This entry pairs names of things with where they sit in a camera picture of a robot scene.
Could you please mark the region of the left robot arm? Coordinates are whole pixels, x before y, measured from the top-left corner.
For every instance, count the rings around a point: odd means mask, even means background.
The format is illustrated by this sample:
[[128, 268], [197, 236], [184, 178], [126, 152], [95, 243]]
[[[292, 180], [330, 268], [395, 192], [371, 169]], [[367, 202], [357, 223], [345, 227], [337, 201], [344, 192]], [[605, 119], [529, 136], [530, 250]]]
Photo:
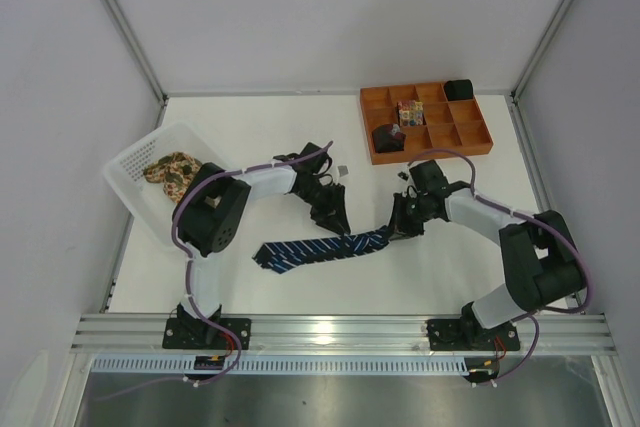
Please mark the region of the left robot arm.
[[337, 235], [351, 233], [345, 187], [324, 179], [333, 165], [328, 150], [309, 142], [299, 153], [245, 169], [203, 164], [172, 214], [172, 241], [187, 255], [182, 315], [206, 325], [219, 322], [220, 266], [215, 256], [230, 245], [253, 201], [293, 194], [310, 206], [316, 225]]

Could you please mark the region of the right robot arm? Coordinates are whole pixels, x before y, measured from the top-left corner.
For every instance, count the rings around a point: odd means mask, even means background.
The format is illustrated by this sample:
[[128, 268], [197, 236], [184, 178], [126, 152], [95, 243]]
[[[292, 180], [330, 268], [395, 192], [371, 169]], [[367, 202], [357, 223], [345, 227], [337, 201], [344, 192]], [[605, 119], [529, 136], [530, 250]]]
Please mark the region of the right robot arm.
[[393, 196], [388, 224], [392, 240], [421, 236], [427, 222], [442, 220], [500, 249], [503, 284], [463, 306], [459, 319], [440, 330], [440, 343], [471, 349], [515, 320], [588, 288], [587, 273], [558, 212], [529, 215], [512, 210], [482, 196], [472, 180], [449, 181], [434, 160], [411, 167], [405, 178], [407, 189]]

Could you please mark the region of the navy striped tie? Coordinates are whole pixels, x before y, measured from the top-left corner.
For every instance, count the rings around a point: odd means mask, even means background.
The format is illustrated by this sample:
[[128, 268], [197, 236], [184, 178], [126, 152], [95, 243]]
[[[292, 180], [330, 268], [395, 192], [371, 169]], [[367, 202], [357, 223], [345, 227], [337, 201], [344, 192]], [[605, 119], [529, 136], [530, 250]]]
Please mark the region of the navy striped tie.
[[304, 265], [376, 253], [389, 243], [387, 229], [381, 227], [360, 234], [263, 243], [253, 260], [263, 269], [284, 274]]

